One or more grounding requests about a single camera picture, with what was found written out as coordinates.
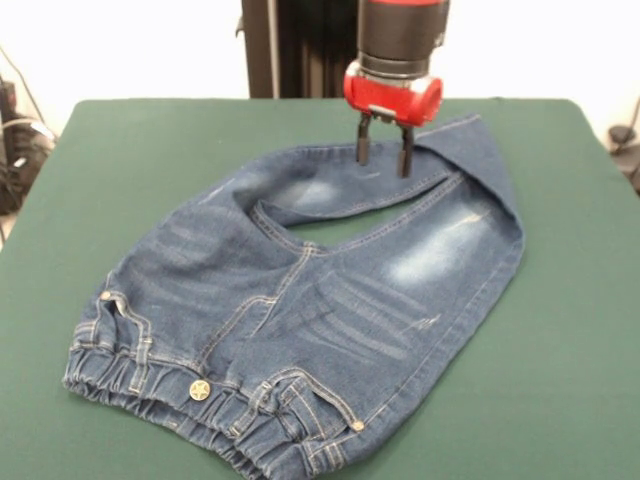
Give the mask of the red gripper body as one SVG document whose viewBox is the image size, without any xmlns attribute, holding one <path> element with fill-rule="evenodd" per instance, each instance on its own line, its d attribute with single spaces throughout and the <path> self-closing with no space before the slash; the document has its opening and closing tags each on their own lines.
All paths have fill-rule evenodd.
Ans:
<svg viewBox="0 0 640 480">
<path fill-rule="evenodd" d="M 345 71 L 343 91 L 354 110 L 401 125 L 421 127 L 433 121 L 439 111 L 443 82 L 429 75 L 413 80 L 378 78 L 366 73 L 354 60 Z"/>
</svg>

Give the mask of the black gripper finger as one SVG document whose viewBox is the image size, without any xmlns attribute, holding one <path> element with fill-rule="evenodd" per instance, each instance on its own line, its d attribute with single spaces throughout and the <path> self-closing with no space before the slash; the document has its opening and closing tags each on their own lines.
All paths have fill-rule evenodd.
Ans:
<svg viewBox="0 0 640 480">
<path fill-rule="evenodd" d="M 400 178 L 408 178 L 411 174 L 412 154 L 414 146 L 414 128 L 400 125 L 402 145 L 397 161 L 397 175 Z"/>
<path fill-rule="evenodd" d="M 359 165 L 367 165 L 369 162 L 369 146 L 370 136 L 369 128 L 372 121 L 372 116 L 367 113 L 360 115 L 360 120 L 357 127 L 357 144 L 356 155 Z"/>
</svg>

